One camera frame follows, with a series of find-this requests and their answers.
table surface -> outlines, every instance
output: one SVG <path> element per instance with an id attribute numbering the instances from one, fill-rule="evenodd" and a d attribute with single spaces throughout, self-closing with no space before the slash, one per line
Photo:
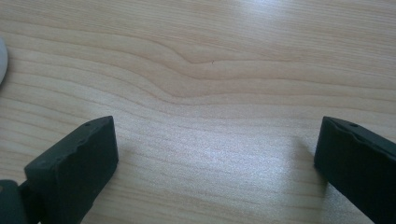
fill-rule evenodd
<path id="1" fill-rule="evenodd" d="M 396 3 L 0 0 L 0 179 L 112 115 L 90 223 L 371 223 L 313 167 L 323 116 L 396 140 Z"/>

wood grain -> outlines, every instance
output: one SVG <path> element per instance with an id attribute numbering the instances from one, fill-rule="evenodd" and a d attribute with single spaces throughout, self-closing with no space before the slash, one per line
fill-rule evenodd
<path id="1" fill-rule="evenodd" d="M 396 140 L 396 3 L 0 0 L 0 178 L 113 115 L 83 223 L 370 223 L 313 168 L 323 116 Z"/>

white object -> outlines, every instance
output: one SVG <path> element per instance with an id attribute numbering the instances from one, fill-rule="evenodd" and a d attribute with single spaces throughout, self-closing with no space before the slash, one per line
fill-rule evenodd
<path id="1" fill-rule="evenodd" d="M 0 83 L 3 81 L 4 75 L 7 71 L 8 54 L 7 48 L 3 39 L 0 37 Z"/>

wooden table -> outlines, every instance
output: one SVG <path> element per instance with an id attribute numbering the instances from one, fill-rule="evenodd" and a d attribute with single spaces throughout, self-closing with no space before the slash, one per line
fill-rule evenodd
<path id="1" fill-rule="evenodd" d="M 83 223 L 370 223 L 313 167 L 323 116 L 396 140 L 394 1 L 0 0 L 0 179 L 112 115 Z"/>

white round object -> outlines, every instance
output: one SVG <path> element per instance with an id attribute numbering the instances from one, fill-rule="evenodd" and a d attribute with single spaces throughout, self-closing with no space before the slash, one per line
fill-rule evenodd
<path id="1" fill-rule="evenodd" d="M 0 83 L 3 81 L 4 75 L 7 71 L 8 54 L 7 48 L 3 39 L 0 37 Z"/>

